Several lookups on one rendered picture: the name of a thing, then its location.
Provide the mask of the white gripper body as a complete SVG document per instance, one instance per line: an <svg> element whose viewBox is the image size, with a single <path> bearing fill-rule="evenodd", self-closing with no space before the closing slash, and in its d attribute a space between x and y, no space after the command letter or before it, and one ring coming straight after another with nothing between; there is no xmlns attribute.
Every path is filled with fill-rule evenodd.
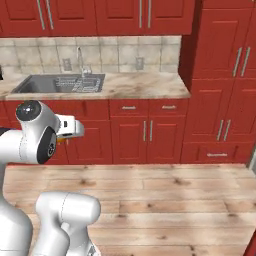
<svg viewBox="0 0 256 256"><path fill-rule="evenodd" d="M75 121L75 136L76 137L83 137L85 133L84 125L79 121Z"/></svg>

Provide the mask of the red base cupboard run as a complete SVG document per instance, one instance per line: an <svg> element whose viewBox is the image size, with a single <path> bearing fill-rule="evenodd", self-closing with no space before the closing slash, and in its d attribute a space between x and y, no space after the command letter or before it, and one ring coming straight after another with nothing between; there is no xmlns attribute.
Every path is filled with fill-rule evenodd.
<svg viewBox="0 0 256 256"><path fill-rule="evenodd" d="M180 161L186 99L47 100L81 121L85 135L57 151L56 164L171 164Z"/></svg>

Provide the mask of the grey steel sink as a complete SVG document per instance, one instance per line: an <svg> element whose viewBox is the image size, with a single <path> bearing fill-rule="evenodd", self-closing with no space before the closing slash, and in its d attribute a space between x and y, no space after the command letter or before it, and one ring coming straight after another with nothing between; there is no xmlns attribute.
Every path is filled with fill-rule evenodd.
<svg viewBox="0 0 256 256"><path fill-rule="evenodd" d="M104 79L104 74L29 75L11 93L98 93Z"/></svg>

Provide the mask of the silver tap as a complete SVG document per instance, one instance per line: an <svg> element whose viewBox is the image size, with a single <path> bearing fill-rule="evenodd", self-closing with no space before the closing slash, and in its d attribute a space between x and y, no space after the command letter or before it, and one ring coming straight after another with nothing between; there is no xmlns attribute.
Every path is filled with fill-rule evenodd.
<svg viewBox="0 0 256 256"><path fill-rule="evenodd" d="M80 46L77 46L77 61L78 61L79 68L81 70L82 77L84 77L87 74L92 74L91 67L88 67L88 68L84 67L83 55L82 55L82 50Z"/></svg>

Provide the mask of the red tall cupboard unit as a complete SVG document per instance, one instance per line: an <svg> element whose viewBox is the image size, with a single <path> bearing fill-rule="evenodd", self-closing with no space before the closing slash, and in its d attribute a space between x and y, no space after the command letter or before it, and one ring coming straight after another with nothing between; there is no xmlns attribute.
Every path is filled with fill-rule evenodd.
<svg viewBox="0 0 256 256"><path fill-rule="evenodd" d="M183 163L245 163L256 144L256 0L196 0L178 73L190 92Z"/></svg>

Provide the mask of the red wall cupboard run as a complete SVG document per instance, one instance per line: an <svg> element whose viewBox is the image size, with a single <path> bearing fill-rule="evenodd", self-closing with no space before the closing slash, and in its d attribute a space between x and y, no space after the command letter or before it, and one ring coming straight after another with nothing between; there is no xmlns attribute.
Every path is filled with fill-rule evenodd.
<svg viewBox="0 0 256 256"><path fill-rule="evenodd" d="M0 0L0 38L187 35L196 0Z"/></svg>

